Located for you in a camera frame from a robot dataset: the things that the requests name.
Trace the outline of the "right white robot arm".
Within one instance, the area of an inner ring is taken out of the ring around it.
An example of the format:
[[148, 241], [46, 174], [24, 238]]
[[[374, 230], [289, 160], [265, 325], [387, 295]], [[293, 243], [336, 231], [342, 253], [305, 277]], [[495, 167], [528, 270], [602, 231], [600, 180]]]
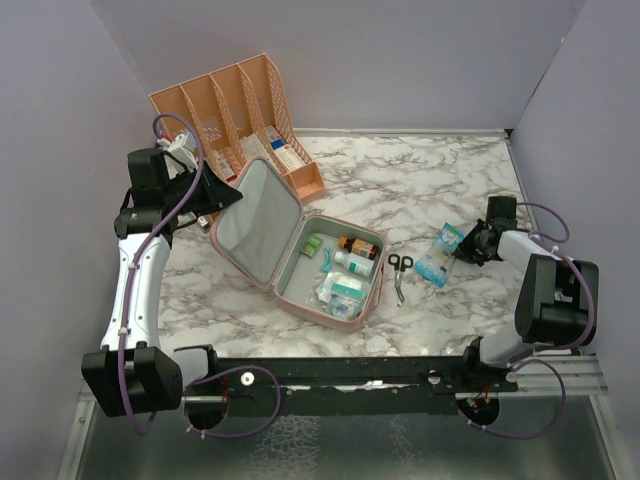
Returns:
[[507, 262], [523, 274], [512, 323], [476, 338], [465, 348], [459, 378], [472, 391], [491, 384], [495, 369], [515, 369], [542, 351], [578, 349], [595, 336], [598, 266], [560, 250], [559, 246], [570, 239], [570, 229], [549, 207], [524, 204], [553, 215], [563, 228], [561, 237], [519, 227], [517, 208], [521, 205], [513, 196], [491, 196], [485, 217], [476, 222], [453, 253], [456, 259], [477, 266]]

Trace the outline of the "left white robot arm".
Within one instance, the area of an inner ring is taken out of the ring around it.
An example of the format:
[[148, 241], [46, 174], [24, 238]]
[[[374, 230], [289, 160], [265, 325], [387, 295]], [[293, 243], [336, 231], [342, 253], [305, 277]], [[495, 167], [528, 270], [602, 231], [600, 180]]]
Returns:
[[119, 274], [98, 352], [81, 372], [108, 417], [173, 410], [184, 389], [178, 362], [159, 346], [161, 281], [179, 218], [217, 213], [242, 199], [194, 147], [152, 147], [128, 154], [131, 186], [114, 220]]

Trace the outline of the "black handled scissors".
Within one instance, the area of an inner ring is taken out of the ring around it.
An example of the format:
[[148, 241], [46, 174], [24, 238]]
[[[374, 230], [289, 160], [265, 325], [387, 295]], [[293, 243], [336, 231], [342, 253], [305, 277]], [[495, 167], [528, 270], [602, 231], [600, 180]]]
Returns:
[[387, 257], [387, 262], [394, 269], [394, 289], [396, 293], [397, 306], [401, 307], [405, 302], [404, 293], [402, 291], [402, 283], [404, 274], [414, 265], [414, 260], [410, 256], [401, 256], [391, 253]]

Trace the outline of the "small teal strip packet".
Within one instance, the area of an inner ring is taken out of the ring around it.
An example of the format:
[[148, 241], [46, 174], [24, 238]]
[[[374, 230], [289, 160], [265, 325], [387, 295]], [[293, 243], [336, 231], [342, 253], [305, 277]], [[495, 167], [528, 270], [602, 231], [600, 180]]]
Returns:
[[321, 270], [325, 273], [328, 273], [332, 270], [332, 256], [333, 256], [333, 249], [331, 247], [325, 247], [324, 262], [321, 267]]

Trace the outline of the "blue tissue pack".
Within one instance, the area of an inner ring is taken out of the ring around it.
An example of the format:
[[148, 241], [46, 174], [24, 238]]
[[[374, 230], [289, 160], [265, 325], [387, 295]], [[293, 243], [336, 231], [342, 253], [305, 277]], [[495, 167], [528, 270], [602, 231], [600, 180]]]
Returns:
[[464, 239], [464, 234], [445, 223], [431, 247], [414, 264], [415, 271], [437, 287], [444, 287], [455, 261], [454, 252]]

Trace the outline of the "teal bandage packet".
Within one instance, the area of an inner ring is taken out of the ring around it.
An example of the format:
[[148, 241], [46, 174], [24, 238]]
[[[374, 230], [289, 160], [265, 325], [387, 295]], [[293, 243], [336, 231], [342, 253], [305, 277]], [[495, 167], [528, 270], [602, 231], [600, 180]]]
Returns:
[[332, 295], [341, 295], [352, 299], [360, 300], [364, 297], [365, 292], [360, 288], [355, 288], [339, 282], [334, 282], [331, 287]]

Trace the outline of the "clear bandage bag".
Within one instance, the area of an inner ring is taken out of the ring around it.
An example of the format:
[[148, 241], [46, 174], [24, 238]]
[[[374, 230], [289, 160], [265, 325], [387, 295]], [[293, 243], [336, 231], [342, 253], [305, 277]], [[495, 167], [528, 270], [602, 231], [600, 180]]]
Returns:
[[351, 297], [332, 296], [326, 305], [327, 315], [342, 321], [355, 320], [362, 311], [363, 300]]

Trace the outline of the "white plastic bottle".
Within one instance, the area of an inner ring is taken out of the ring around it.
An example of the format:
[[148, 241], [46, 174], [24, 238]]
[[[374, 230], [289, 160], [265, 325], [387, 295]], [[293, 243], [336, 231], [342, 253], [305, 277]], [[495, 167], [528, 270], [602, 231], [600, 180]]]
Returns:
[[368, 258], [362, 257], [354, 253], [345, 253], [337, 251], [334, 255], [334, 261], [342, 265], [349, 272], [369, 278], [373, 272], [375, 262]]

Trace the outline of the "small green box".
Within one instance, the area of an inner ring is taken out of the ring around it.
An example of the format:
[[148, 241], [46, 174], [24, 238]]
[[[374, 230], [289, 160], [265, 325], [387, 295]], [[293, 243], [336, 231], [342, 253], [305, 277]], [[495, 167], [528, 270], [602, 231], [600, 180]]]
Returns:
[[301, 248], [301, 253], [309, 258], [314, 258], [318, 250], [321, 248], [322, 243], [323, 240], [321, 237], [311, 234], [305, 240]]

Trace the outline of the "pink medicine kit case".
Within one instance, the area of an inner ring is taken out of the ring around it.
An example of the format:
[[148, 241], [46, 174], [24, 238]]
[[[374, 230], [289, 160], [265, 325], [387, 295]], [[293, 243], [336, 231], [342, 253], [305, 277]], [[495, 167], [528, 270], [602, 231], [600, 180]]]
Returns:
[[[386, 242], [378, 232], [348, 221], [304, 212], [292, 188], [271, 163], [255, 157], [245, 166], [236, 184], [243, 199], [225, 209], [211, 227], [217, 252], [257, 288], [277, 297], [287, 313], [335, 330], [359, 330], [376, 308], [383, 285]], [[372, 272], [363, 277], [343, 265], [332, 270], [346, 274], [368, 287], [360, 308], [351, 317], [336, 317], [319, 305], [315, 289], [325, 260], [322, 251], [313, 257], [302, 252], [308, 238], [322, 239], [321, 247], [339, 250], [342, 237], [367, 241], [378, 248]]]

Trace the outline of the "brown medicine bottle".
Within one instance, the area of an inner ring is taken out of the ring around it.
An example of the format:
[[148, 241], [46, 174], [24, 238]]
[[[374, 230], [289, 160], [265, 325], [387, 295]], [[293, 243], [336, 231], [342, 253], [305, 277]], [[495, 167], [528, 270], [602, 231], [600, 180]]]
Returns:
[[374, 260], [379, 251], [378, 246], [359, 238], [341, 237], [338, 241], [338, 246], [349, 253], [369, 260]]

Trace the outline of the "white gauze pack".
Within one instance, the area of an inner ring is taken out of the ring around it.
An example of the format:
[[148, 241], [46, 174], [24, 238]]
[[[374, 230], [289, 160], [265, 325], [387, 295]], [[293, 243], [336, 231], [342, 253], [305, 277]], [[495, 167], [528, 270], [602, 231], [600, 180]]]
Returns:
[[320, 302], [328, 304], [332, 294], [347, 296], [363, 302], [371, 289], [368, 281], [357, 276], [351, 276], [337, 271], [328, 272], [315, 293]]

